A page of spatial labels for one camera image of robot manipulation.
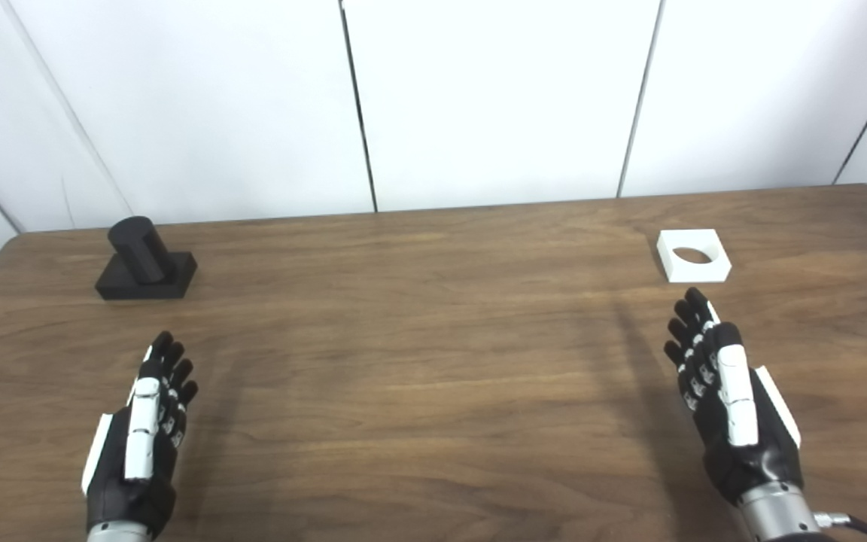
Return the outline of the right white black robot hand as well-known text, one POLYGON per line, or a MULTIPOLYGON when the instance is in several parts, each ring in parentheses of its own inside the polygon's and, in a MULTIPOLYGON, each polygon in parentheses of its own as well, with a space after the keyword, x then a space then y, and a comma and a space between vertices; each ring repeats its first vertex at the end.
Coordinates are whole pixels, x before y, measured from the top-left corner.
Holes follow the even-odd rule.
POLYGON ((766 483, 804 487, 797 423, 768 368, 750 366, 738 327, 695 287, 674 314, 664 353, 677 368, 713 487, 730 504, 766 483))

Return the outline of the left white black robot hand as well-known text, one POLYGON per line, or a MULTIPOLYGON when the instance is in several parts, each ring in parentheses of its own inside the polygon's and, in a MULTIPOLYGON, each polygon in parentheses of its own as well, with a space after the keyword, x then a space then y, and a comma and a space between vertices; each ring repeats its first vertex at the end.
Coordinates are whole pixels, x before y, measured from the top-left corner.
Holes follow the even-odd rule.
POLYGON ((168 330, 149 344, 123 408, 100 415, 83 470, 89 541, 155 541, 171 521, 173 474, 199 387, 168 330))

